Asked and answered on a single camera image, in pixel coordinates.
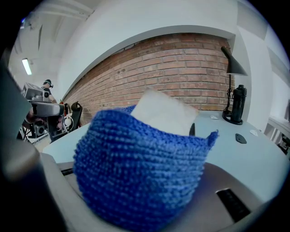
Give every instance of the gray device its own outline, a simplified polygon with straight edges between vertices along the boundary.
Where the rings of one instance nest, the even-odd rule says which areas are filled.
[[[45,119],[46,123],[41,121],[35,122],[30,126],[30,138],[38,138],[45,131],[52,132],[56,130],[58,116],[64,114],[63,104],[53,104],[49,99],[49,92],[40,87],[25,83],[22,89],[22,95],[30,102],[33,108],[33,115]]]

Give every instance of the white ceiling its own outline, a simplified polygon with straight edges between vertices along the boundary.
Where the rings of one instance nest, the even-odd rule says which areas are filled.
[[[68,41],[100,2],[45,0],[25,19],[24,29],[19,30],[9,61],[9,69],[20,88],[25,82],[41,86],[46,79],[56,80]],[[29,61],[30,76],[22,65],[24,58]],[[56,86],[52,94],[60,99]]]

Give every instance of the lamp base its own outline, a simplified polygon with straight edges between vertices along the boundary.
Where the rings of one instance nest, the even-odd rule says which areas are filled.
[[[236,121],[232,121],[231,120],[231,112],[228,111],[228,113],[226,113],[225,111],[222,112],[222,118],[224,120],[226,120],[229,123],[235,124],[235,125],[242,125],[243,124],[243,120],[241,120],[240,122],[236,122]]]

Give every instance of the black desk lamp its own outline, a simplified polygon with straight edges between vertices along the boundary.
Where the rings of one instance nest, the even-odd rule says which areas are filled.
[[[232,56],[232,54],[226,49],[226,47],[221,47],[222,52],[228,59],[228,66],[227,66],[227,73],[230,74],[230,82],[229,82],[229,89],[227,90],[227,106],[222,112],[222,117],[224,120],[236,124],[242,125],[242,114],[245,104],[245,98],[247,96],[247,89],[243,85],[239,85],[237,89],[233,92],[233,104],[232,104],[232,111],[228,108],[230,106],[230,99],[231,99],[231,75],[236,74],[240,76],[247,76],[246,71],[243,67],[239,64],[239,62]]]

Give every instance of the black thermos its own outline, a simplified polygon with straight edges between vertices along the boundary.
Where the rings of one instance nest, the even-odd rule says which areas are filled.
[[[242,120],[245,100],[247,96],[247,89],[243,85],[239,85],[233,92],[234,101],[232,103],[231,120],[240,122]]]

